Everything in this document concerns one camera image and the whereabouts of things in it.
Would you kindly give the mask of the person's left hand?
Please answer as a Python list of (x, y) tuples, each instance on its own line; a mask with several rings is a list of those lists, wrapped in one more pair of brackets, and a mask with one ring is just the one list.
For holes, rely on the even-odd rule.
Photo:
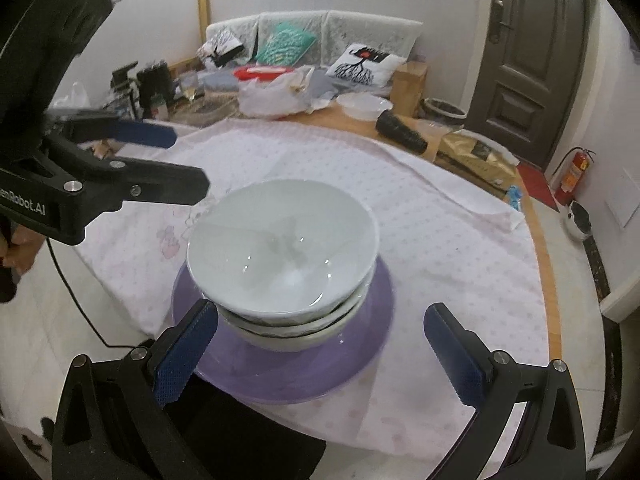
[(34, 265), (45, 239), (40, 233), (17, 226), (9, 240), (1, 237), (1, 265), (18, 275), (25, 274)]

